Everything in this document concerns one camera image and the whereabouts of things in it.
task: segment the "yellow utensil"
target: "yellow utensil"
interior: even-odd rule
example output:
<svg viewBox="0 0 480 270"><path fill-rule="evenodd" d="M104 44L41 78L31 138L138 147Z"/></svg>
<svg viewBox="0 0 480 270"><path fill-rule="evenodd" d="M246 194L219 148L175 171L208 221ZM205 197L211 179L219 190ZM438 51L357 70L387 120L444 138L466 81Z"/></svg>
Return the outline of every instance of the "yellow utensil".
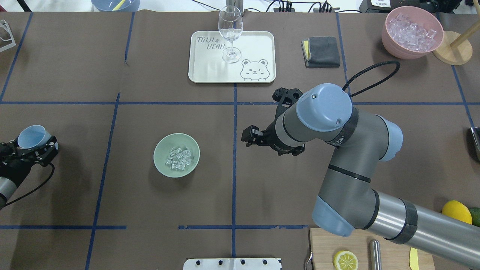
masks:
<svg viewBox="0 0 480 270"><path fill-rule="evenodd" d="M410 268L412 270L419 270L419 256L416 248L410 248Z"/></svg>
<svg viewBox="0 0 480 270"><path fill-rule="evenodd" d="M118 5L116 5L112 11L116 11L116 10L119 10L120 7L123 5L123 3L125 3L125 0L121 0L120 3L118 3Z"/></svg>

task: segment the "wooden disc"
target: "wooden disc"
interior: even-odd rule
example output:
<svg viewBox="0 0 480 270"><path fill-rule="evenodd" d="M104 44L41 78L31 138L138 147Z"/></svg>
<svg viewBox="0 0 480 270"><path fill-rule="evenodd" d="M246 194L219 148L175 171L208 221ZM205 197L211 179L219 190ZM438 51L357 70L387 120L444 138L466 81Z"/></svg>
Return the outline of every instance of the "wooden disc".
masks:
<svg viewBox="0 0 480 270"><path fill-rule="evenodd" d="M456 48L450 47L460 34L452 31L444 31L444 40L442 44L433 51L433 54L443 62L450 65L463 65L472 58L472 45L468 40L462 42Z"/></svg>

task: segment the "glass base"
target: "glass base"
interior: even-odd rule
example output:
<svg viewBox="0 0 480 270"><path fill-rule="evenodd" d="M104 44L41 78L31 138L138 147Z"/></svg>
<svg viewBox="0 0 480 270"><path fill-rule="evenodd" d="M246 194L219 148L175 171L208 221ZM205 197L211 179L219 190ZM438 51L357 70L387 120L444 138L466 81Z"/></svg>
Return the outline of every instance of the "glass base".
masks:
<svg viewBox="0 0 480 270"><path fill-rule="evenodd" d="M227 63L236 63L241 58L241 52L238 48L228 47L222 52L222 58Z"/></svg>

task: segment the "folded cloth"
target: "folded cloth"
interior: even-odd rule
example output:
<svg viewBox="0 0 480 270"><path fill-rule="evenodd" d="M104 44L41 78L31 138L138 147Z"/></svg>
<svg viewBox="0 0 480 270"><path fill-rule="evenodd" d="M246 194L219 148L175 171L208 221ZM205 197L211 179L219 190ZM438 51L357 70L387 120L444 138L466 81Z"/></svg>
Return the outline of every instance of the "folded cloth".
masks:
<svg viewBox="0 0 480 270"><path fill-rule="evenodd" d="M308 68L339 67L340 55L335 37L310 37L302 40L303 57Z"/></svg>

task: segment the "light blue cap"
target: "light blue cap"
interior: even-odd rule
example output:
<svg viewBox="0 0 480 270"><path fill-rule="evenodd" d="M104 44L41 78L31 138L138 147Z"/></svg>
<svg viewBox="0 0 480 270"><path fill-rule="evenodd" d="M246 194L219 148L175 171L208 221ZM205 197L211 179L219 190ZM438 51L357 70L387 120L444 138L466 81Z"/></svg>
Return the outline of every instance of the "light blue cap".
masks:
<svg viewBox="0 0 480 270"><path fill-rule="evenodd" d="M341 87L321 84L297 102L297 116L308 128L328 132L342 127L352 115L352 101Z"/></svg>
<svg viewBox="0 0 480 270"><path fill-rule="evenodd" d="M403 133L400 127L398 127L395 123L388 121L380 115L377 116L379 116L385 122L388 130L388 148L380 161L389 161L394 158L395 154L400 151L400 148L402 148Z"/></svg>
<svg viewBox="0 0 480 270"><path fill-rule="evenodd" d="M312 219L320 228L343 237L350 236L355 229L319 196L313 208Z"/></svg>

